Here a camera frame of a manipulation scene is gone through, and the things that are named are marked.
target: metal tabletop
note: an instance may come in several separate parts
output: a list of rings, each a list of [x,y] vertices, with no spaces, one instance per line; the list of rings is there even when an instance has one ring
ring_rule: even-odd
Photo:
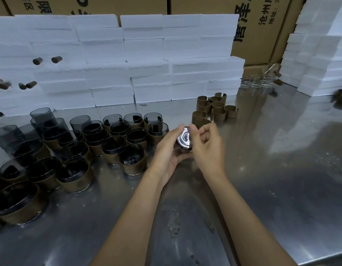
[[[305,264],[342,253],[342,110],[328,96],[310,98],[288,85],[277,92],[276,98],[244,91],[228,96],[226,104],[240,108],[238,118],[217,125],[228,178],[294,260]],[[159,112],[173,129],[189,124],[195,107],[191,99],[54,114],[68,122],[78,115],[102,120],[112,113]],[[29,119],[1,118],[0,126]],[[0,166],[8,159],[0,149]],[[103,157],[93,167],[97,179],[89,189],[54,191],[38,219],[0,230],[0,266],[91,262],[142,177],[125,177]],[[177,167],[161,194],[146,265],[236,265],[218,205],[192,160]]]

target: person's left hand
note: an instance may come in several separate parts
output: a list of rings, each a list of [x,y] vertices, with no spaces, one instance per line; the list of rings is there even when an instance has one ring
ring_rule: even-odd
[[[180,124],[176,129],[168,132],[158,143],[154,158],[151,161],[148,173],[160,179],[162,186],[166,185],[171,178],[176,166],[181,161],[193,157],[193,153],[179,154],[173,150],[173,145],[178,136],[182,134],[184,124]]]

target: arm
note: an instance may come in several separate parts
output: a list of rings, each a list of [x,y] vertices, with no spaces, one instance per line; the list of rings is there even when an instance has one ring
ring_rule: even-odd
[[[209,123],[200,130],[190,125],[189,129],[194,158],[217,199],[241,265],[297,265],[227,179],[224,144],[216,125]]]
[[[90,266],[144,266],[161,190],[177,164],[192,156],[173,151],[183,129],[184,125],[178,126],[158,144],[151,165]]]

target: person's right hand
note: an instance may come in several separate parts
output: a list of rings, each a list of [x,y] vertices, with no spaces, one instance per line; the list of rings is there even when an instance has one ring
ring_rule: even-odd
[[[194,159],[207,179],[213,175],[225,175],[224,144],[214,122],[202,126],[199,130],[189,125]]]

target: hand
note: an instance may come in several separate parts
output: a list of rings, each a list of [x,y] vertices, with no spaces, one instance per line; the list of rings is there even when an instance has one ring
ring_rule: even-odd
[[[194,159],[205,179],[213,175],[225,175],[224,144],[214,122],[202,126],[199,130],[189,125]]]
[[[192,153],[178,154],[173,150],[173,145],[178,136],[183,132],[184,124],[168,132],[158,143],[154,158],[151,161],[147,172],[161,180],[162,186],[166,185],[171,178],[176,166],[181,161],[193,157]]]

